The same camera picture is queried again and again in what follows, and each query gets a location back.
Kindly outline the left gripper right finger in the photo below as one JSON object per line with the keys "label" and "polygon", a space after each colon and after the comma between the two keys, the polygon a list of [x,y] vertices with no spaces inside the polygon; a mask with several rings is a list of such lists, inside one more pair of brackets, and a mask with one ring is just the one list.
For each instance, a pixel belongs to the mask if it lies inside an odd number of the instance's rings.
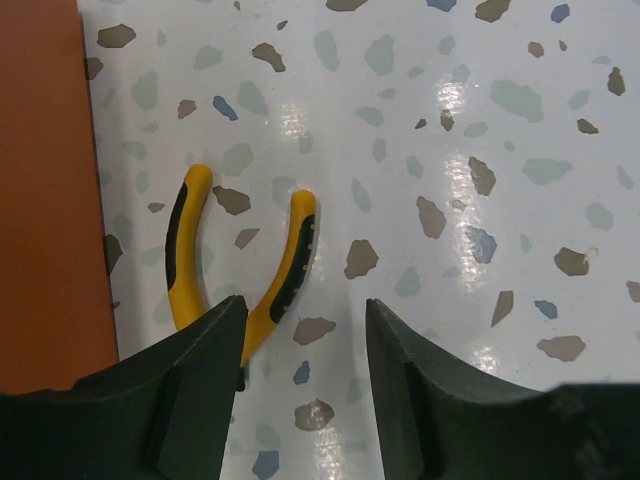
{"label": "left gripper right finger", "polygon": [[365,316],[385,478],[638,478],[638,384],[539,392],[465,363],[378,299]]}

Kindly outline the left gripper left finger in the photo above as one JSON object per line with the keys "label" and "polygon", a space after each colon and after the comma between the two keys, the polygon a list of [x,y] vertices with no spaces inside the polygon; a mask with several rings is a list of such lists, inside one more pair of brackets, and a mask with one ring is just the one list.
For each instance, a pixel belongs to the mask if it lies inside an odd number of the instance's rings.
{"label": "left gripper left finger", "polygon": [[67,391],[2,395],[2,478],[219,478],[247,316],[229,296]]}

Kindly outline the orange-black long-nose pliers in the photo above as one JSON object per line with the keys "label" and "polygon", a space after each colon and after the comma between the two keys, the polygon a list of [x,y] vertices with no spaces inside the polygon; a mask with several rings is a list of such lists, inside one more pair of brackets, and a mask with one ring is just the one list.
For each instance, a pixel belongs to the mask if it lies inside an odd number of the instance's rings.
{"label": "orange-black long-nose pliers", "polygon": [[[165,274],[174,324],[182,330],[206,312],[196,271],[196,237],[202,209],[213,186],[210,167],[189,168],[175,200],[165,240]],[[249,361],[289,311],[310,268],[317,200],[308,190],[291,197],[289,231],[277,273],[249,313],[237,390],[246,388]]]}

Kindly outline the orange storage box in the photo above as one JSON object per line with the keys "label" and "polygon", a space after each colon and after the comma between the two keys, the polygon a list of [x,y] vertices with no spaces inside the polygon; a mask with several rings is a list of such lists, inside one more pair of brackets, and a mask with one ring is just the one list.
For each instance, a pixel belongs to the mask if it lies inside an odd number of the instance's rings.
{"label": "orange storage box", "polygon": [[65,390],[118,359],[82,20],[1,5],[1,390]]}

